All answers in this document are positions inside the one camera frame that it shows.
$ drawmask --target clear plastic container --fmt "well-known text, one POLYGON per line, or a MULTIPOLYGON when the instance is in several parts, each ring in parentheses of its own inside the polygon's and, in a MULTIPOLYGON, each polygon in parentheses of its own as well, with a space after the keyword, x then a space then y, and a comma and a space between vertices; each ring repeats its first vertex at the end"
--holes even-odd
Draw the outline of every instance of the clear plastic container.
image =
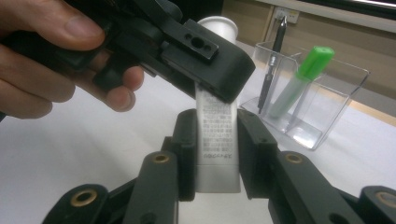
POLYGON ((340 119, 369 72, 348 63, 331 60, 319 77, 308 83, 301 94, 297 95, 297 100, 287 112, 274 116, 271 115, 274 114, 271 113, 274 103, 295 76, 308 50, 284 43, 280 53, 275 53, 271 51, 272 45, 273 42, 256 45, 253 60, 257 69, 245 87, 242 99, 246 101, 241 106, 295 142, 316 149, 340 119), (273 64, 274 77, 259 113, 259 97, 265 75, 270 70, 269 64, 273 64))

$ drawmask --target black plastic part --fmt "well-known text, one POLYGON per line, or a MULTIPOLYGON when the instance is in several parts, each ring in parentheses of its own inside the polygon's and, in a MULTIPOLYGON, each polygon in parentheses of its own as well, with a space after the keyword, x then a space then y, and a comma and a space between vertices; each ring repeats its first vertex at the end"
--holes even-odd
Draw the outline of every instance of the black plastic part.
POLYGON ((2 44, 56 72, 64 70, 64 63, 56 60, 59 48, 37 33, 18 31, 3 39, 2 44))
POLYGON ((111 217, 107 224, 118 224, 122 222, 135 184, 136 179, 133 179, 108 193, 108 204, 111 208, 111 217))
POLYGON ((163 10, 175 21, 181 21, 181 19, 183 18, 183 13, 176 4, 168 0, 157 0, 157 2, 158 4, 160 4, 163 10))
POLYGON ((338 193, 343 197, 343 199, 347 202, 347 204, 355 211, 358 213, 359 211, 359 198, 348 194, 340 189, 338 189, 338 193))
POLYGON ((306 156, 279 151, 274 173, 297 223, 364 223, 306 156))
POLYGON ((274 224, 297 223, 296 216, 293 214, 293 210, 291 209, 282 188, 276 182, 273 183, 271 196, 268 201, 268 210, 274 224))
POLYGON ((177 157, 168 151, 144 159, 123 224, 177 223, 177 157))
POLYGON ((90 62, 93 60, 93 58, 101 50, 103 50, 110 42, 110 40, 118 33, 118 30, 112 29, 112 26, 113 24, 110 21, 106 21, 106 23, 103 26, 101 25, 101 27, 104 30, 107 30, 107 32, 106 32, 106 39, 100 47, 87 51, 56 49, 55 51, 56 59, 75 71, 82 71, 86 69, 89 66, 90 62))
POLYGON ((161 57, 179 73, 190 79, 189 86, 193 86, 193 82, 198 82, 220 100, 226 103, 232 102, 253 73, 254 62, 236 45, 196 22, 188 20, 184 26, 194 31, 195 34, 217 43, 219 53, 213 60, 207 62, 177 45, 169 45, 163 50, 161 57))
POLYGON ((277 142, 255 114, 238 110, 239 169, 247 197, 268 198, 273 183, 272 161, 277 142))
POLYGON ((172 151, 177 155, 179 200, 194 200, 197 150, 195 109, 186 110, 178 115, 173 137, 165 138, 162 150, 172 151))
POLYGON ((382 186, 365 187, 358 207, 366 223, 396 223, 396 190, 382 186))
POLYGON ((94 78, 93 83, 104 91, 110 91, 122 85, 122 75, 134 64, 125 55, 115 53, 111 55, 105 68, 103 68, 94 78))
POLYGON ((43 224, 102 224, 110 218, 107 190, 82 185, 68 191, 47 214, 43 224))
POLYGON ((217 43, 204 35, 196 34, 189 27, 182 26, 163 11, 156 1, 134 0, 133 4, 148 16, 148 20, 163 31, 171 44, 186 49, 190 54, 207 62, 212 61, 218 53, 217 43))

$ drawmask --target green highlighter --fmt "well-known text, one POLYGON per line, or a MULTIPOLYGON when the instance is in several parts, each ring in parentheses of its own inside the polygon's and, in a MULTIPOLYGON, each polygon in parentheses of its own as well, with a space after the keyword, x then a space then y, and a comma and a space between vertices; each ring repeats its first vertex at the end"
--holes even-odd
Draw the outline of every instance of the green highlighter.
POLYGON ((270 108, 269 115, 280 118, 285 115, 291 106, 303 93, 305 87, 312 82, 332 59, 334 51, 328 47, 313 47, 300 65, 295 76, 270 108))

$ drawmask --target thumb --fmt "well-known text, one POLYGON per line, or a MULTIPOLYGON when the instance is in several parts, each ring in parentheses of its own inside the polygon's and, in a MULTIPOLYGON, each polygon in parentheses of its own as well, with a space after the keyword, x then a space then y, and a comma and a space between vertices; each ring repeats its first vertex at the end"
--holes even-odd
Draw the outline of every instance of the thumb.
POLYGON ((105 39, 104 31, 94 21, 63 0, 18 1, 15 10, 22 26, 26 26, 20 29, 38 32, 61 48, 94 49, 105 39))

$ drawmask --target hand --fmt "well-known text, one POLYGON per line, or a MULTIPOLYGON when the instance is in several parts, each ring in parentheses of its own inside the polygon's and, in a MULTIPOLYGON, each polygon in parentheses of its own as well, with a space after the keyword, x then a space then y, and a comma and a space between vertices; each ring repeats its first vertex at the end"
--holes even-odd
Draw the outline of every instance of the hand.
MULTIPOLYGON (((0 0, 0 38, 17 30, 35 31, 64 49, 94 49, 105 39, 99 26, 62 0, 0 0)), ((129 68, 123 86, 101 91, 92 77, 108 57, 102 52, 86 71, 62 76, 0 45, 0 111, 20 119, 43 117, 52 102, 72 97, 75 84, 116 111, 129 110, 135 102, 133 91, 143 82, 143 70, 129 68)))

